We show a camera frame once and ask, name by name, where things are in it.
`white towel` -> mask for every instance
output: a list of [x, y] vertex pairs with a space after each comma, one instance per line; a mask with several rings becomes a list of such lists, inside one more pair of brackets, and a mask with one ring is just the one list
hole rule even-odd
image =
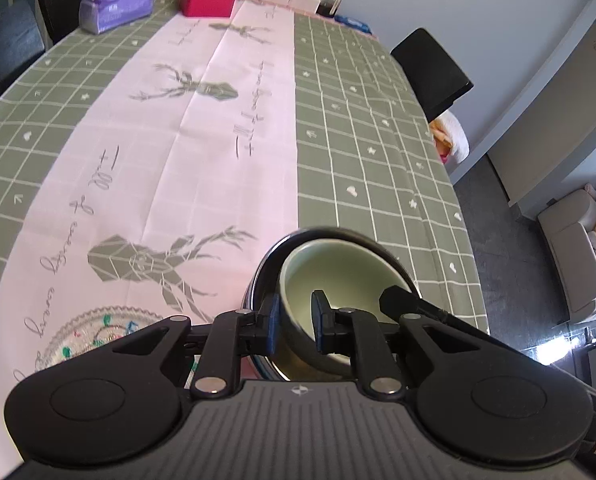
[[452, 140], [453, 146], [450, 155], [456, 162], [462, 162], [469, 155], [469, 141], [460, 126], [460, 121], [449, 110], [441, 113], [435, 120], [440, 123], [444, 133]]

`sofa armrest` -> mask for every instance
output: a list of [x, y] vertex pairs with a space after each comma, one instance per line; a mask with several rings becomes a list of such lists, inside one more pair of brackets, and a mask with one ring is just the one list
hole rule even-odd
[[538, 221], [547, 238], [576, 222], [591, 231], [596, 225], [596, 202], [587, 191], [579, 189], [545, 209]]
[[596, 300], [596, 255], [587, 232], [575, 223], [549, 238], [569, 311]]

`dining table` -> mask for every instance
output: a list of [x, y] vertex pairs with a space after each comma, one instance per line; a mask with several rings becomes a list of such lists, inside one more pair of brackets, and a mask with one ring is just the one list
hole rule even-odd
[[460, 205], [389, 51], [257, 0], [230, 18], [177, 2], [73, 31], [0, 98], [0, 478], [21, 460], [2, 417], [19, 381], [163, 317], [240, 308], [297, 229], [372, 238], [488, 332]]

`dark tile floor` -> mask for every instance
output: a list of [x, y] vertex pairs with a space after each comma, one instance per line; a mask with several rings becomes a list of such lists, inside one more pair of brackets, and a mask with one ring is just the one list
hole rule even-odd
[[569, 325], [562, 288], [537, 224], [517, 222], [488, 157], [455, 186], [472, 241], [491, 335], [536, 357], [536, 347], [584, 334]]

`purple tissue package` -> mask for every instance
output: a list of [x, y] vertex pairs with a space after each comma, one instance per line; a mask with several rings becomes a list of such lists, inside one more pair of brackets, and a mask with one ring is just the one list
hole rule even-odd
[[82, 0], [80, 27], [93, 34], [124, 25], [153, 11], [153, 0]]

